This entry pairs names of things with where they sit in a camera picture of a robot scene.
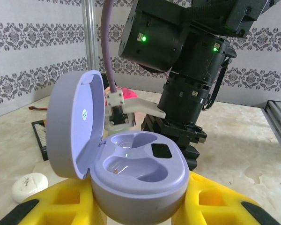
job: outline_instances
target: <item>marble surface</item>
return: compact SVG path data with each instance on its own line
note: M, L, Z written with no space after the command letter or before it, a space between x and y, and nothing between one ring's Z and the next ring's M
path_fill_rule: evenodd
M137 93L153 102L160 98L160 94ZM48 101L47 97L32 105L47 107ZM134 130L140 129L144 116L136 113ZM21 176L43 173L50 186L63 180L43 161L31 126L45 118L46 112L28 107L0 117L0 219L16 206L11 187ZM205 144L194 145L201 154L195 172L254 199L281 223L281 146L262 111L215 103L201 113L198 125L208 138Z

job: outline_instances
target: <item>purple cable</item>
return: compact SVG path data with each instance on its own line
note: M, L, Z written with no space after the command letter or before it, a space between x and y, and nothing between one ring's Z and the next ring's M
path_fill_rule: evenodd
M111 65L111 56L109 50L109 21L111 18L111 12L113 7L114 0L104 0L104 5L102 9L102 17L101 17L101 48L103 61L105 65L105 71L107 75L108 84L111 92L117 92L114 72L112 70Z

